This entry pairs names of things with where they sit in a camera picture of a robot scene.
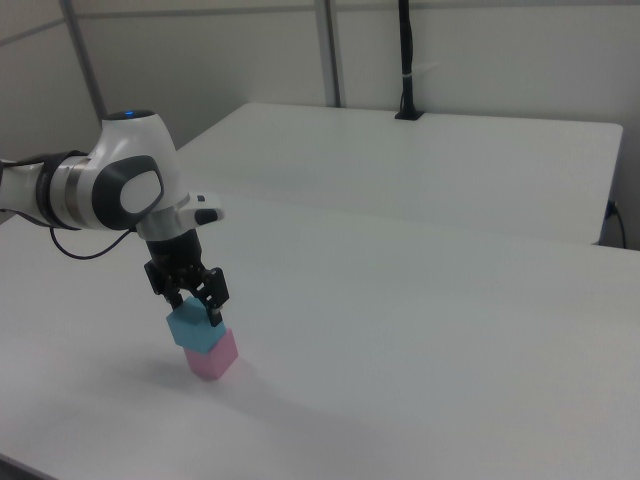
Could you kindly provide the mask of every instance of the stacked cubes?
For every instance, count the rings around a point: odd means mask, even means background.
[[[220,322],[212,327],[199,300],[189,297],[167,317],[176,345],[184,348],[191,371],[218,379],[238,357],[233,332]]]

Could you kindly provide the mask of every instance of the table surface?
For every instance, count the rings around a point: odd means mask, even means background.
[[[144,242],[78,262],[0,226],[0,452],[67,480],[637,478],[634,252],[222,200],[199,232],[241,358],[218,382]]]
[[[602,123],[248,104],[180,154],[221,192],[588,244],[621,135]]]

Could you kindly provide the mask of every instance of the blue cube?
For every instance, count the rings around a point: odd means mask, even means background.
[[[227,331],[224,322],[212,327],[204,305],[196,298],[187,298],[167,316],[176,345],[198,353],[208,353]]]

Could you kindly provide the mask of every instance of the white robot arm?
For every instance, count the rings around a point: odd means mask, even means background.
[[[102,127],[88,155],[72,151],[2,161],[0,210],[52,229],[135,230],[151,253],[145,270],[154,292],[175,309],[182,303],[180,289],[190,291],[217,325],[228,292],[222,271],[202,265],[195,229],[222,219],[219,198],[186,190],[158,115],[120,112]]]

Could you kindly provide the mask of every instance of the black cable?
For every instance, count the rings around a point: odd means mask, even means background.
[[[607,209],[604,212],[604,218],[605,220],[608,220],[613,215],[618,217],[618,224],[620,224],[620,233],[622,234],[622,248],[626,250],[627,233],[624,230],[624,222],[622,221],[622,215],[620,215],[620,210],[618,210],[618,204],[613,200],[609,200],[607,202]]]
[[[111,245],[109,245],[107,248],[105,248],[101,252],[94,253],[93,255],[82,256],[82,255],[75,255],[75,254],[65,250],[64,247],[62,245],[60,245],[60,242],[58,242],[58,239],[56,238],[55,229],[54,228],[49,228],[49,233],[51,234],[51,240],[53,240],[53,244],[58,248],[58,250],[60,250],[62,253],[64,253],[67,257],[71,257],[74,260],[93,260],[94,258],[101,257],[105,253],[109,253],[111,250],[113,250],[122,240],[125,239],[125,237],[127,235],[129,235],[130,233],[135,232],[135,231],[136,230],[134,228],[127,230],[115,242],[113,242]]]
[[[624,231],[624,223],[622,222],[622,215],[620,215],[620,211],[616,208],[616,216],[618,217],[618,223],[620,224],[620,231],[622,232],[622,248],[627,249],[627,234]]]

